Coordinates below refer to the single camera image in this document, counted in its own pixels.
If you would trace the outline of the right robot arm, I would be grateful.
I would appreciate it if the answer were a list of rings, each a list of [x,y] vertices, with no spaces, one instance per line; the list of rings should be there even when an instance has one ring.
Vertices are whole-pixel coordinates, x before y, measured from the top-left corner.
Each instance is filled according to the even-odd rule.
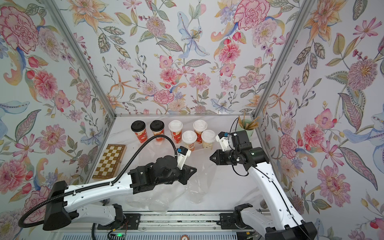
[[[216,141],[221,149],[210,156],[217,166],[242,165],[256,182],[268,206],[268,219],[250,204],[235,207],[235,224],[239,228],[251,227],[266,240],[313,240],[317,229],[306,222],[294,208],[279,184],[270,159],[261,147],[254,148],[246,131],[220,132]]]

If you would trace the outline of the white lid floral cup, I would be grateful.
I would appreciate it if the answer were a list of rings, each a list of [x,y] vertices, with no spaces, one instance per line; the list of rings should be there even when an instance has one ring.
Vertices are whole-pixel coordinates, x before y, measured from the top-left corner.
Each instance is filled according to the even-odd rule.
[[[190,151],[194,151],[197,142],[197,134],[194,131],[185,131],[182,134],[182,141],[185,148],[189,149]]]

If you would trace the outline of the clear plastic carrier bag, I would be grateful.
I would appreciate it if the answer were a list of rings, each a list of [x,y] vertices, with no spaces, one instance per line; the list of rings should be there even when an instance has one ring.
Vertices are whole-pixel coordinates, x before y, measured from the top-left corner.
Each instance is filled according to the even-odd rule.
[[[228,210],[241,198],[235,186],[237,177],[229,166],[210,166],[199,169],[187,185],[186,192],[177,199],[178,210]]]

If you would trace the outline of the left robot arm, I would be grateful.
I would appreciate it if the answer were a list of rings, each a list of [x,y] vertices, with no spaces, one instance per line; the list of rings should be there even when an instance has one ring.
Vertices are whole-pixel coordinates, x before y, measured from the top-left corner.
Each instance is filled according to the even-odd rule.
[[[98,206],[95,203],[112,197],[134,195],[152,191],[157,185],[179,182],[186,185],[197,169],[185,165],[186,157],[165,156],[155,163],[139,166],[105,181],[85,185],[54,184],[46,204],[43,230],[53,231],[71,223],[97,223],[118,227],[124,220],[122,206]]]

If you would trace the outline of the white lid beige cup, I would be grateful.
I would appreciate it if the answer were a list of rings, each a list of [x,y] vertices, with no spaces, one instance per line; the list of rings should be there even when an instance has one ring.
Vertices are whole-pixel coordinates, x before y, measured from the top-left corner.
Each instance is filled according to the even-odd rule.
[[[216,142],[216,134],[212,130],[203,131],[202,135],[202,145],[204,149],[212,149],[214,143]]]

